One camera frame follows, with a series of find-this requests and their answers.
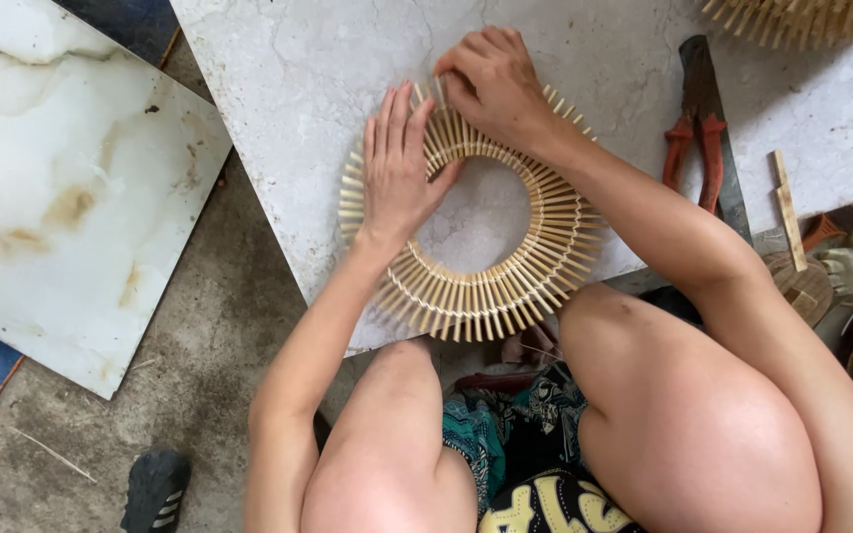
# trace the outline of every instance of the leg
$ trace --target leg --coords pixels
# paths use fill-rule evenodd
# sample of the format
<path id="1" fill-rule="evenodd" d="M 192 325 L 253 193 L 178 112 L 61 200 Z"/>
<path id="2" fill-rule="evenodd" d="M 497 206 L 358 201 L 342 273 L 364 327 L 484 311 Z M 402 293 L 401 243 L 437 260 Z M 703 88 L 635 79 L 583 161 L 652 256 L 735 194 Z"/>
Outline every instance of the leg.
<path id="1" fill-rule="evenodd" d="M 476 486 L 443 446 L 443 397 L 424 341 L 374 357 L 318 460 L 305 533 L 476 530 Z"/>
<path id="2" fill-rule="evenodd" d="M 575 295 L 560 334 L 589 402 L 582 453 L 639 524 L 819 530 L 808 434 L 762 374 L 693 326 L 603 284 Z"/>

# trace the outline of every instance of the red-handled pliers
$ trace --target red-handled pliers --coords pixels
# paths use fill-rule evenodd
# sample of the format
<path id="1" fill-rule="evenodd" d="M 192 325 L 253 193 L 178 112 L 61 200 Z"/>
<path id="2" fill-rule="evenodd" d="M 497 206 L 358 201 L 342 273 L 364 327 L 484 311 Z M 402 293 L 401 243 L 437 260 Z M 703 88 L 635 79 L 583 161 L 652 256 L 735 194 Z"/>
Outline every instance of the red-handled pliers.
<path id="1" fill-rule="evenodd" d="M 715 214 L 723 179 L 719 136 L 726 129 L 726 122 L 717 117 L 717 109 L 722 109 L 722 105 L 719 103 L 716 71 L 705 41 L 702 45 L 694 40 L 687 41 L 681 46 L 680 55 L 684 71 L 683 113 L 677 119 L 677 125 L 664 134 L 669 148 L 663 164 L 663 185 L 680 192 L 683 161 L 698 125 L 705 167 L 699 206 Z"/>

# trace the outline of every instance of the white marble tile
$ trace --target white marble tile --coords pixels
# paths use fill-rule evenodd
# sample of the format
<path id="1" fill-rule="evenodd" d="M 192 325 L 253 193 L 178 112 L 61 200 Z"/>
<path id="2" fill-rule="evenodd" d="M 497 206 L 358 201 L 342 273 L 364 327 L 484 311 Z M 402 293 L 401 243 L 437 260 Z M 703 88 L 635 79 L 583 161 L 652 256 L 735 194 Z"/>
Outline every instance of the white marble tile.
<path id="1" fill-rule="evenodd" d="M 231 141 L 50 0 L 0 0 L 0 340 L 110 398 Z"/>
<path id="2" fill-rule="evenodd" d="M 365 115 L 389 82 L 424 79 L 441 53 L 486 23 L 519 28 L 539 77 L 586 114 L 606 147 L 657 177 L 666 150 L 663 132 L 680 115 L 677 49 L 686 38 L 708 33 L 752 231 L 780 223 L 765 159 L 776 148 L 785 153 L 800 214 L 853 200 L 853 44 L 803 54 L 759 48 L 719 32 L 699 12 L 700 0 L 172 5 L 309 302 L 341 249 L 335 238 L 339 169 Z M 693 151 L 685 175 L 694 199 L 701 182 L 697 159 Z M 433 242 L 426 245 L 435 249 L 451 248 L 451 233 L 443 228 L 452 232 L 450 242 L 471 240 L 472 246 L 449 258 L 454 262 L 500 254 L 515 238 L 515 210 L 527 201 L 516 190 L 457 209 L 469 194 L 455 190 L 443 219 L 427 231 L 433 231 Z M 470 218 L 483 225 L 470 224 Z M 613 233 L 609 237 L 596 279 L 644 266 Z M 349 354 L 411 334 L 368 309 Z"/>

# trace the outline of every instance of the wooden strip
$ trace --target wooden strip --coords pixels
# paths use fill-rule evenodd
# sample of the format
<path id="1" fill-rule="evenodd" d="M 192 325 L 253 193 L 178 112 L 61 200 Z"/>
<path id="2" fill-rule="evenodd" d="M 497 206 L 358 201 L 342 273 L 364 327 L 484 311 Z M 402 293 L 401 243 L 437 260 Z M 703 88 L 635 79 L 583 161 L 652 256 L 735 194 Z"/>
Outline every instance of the wooden strip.
<path id="1" fill-rule="evenodd" d="M 805 259 L 805 249 L 802 248 L 802 236 L 798 228 L 798 217 L 795 216 L 795 208 L 791 202 L 791 188 L 788 187 L 788 173 L 785 170 L 785 162 L 782 160 L 782 151 L 773 152 L 773 163 L 775 173 L 778 176 L 780 187 L 775 190 L 779 200 L 779 208 L 782 210 L 782 221 L 785 223 L 785 231 L 788 234 L 788 250 L 791 252 L 795 271 L 802 272 L 809 267 Z"/>

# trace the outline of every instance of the woman's right hand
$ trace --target woman's right hand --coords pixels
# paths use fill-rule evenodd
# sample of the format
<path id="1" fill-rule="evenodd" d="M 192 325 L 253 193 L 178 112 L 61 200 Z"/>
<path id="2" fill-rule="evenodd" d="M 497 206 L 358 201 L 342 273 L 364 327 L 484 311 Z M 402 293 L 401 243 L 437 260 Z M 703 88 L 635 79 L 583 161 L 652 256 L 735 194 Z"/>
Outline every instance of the woman's right hand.
<path id="1" fill-rule="evenodd" d="M 509 148 L 547 160 L 556 136 L 580 137 L 552 113 L 518 30 L 468 33 L 437 60 L 433 75 L 445 75 L 449 102 L 470 124 Z"/>

